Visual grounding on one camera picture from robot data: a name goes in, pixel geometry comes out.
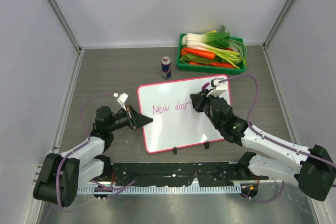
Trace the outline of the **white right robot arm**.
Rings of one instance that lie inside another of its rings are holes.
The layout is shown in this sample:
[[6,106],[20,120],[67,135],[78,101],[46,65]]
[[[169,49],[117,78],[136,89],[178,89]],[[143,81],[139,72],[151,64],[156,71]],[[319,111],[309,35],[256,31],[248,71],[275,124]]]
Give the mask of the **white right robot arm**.
[[246,120],[234,115],[224,98],[210,95],[205,89],[191,94],[192,108],[203,112],[224,140],[254,149],[265,156],[247,153],[237,166],[242,179],[267,176],[299,187],[312,199],[325,201],[335,181],[335,163],[328,151],[293,144],[265,133]]

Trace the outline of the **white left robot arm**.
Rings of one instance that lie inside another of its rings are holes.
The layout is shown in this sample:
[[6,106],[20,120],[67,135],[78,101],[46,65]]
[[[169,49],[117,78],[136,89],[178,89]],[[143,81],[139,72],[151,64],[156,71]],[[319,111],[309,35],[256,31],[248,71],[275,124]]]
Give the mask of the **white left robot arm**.
[[99,107],[86,140],[66,152],[45,157],[33,198],[69,207],[84,184],[94,178],[105,182],[111,177],[110,158],[103,153],[113,142],[113,132],[124,127],[135,130],[152,122],[152,118],[138,113],[130,105],[117,113],[108,106]]

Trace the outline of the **pink framed whiteboard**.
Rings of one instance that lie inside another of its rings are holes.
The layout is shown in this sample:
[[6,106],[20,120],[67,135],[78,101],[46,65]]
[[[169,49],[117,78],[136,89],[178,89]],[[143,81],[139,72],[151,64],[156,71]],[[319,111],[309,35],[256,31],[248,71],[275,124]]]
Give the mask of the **pink framed whiteboard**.
[[190,100],[190,94],[199,92],[214,78],[206,76],[138,87],[140,113],[153,120],[143,127],[148,153],[223,140],[207,116],[194,111]]

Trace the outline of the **purple capped marker pen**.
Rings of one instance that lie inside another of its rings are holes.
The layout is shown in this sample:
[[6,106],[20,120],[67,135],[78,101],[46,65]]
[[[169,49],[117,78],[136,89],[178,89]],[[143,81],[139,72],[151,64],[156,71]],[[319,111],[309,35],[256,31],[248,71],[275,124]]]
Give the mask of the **purple capped marker pen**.
[[205,83],[205,84],[202,86],[202,90],[205,90],[209,85],[210,85],[209,82]]

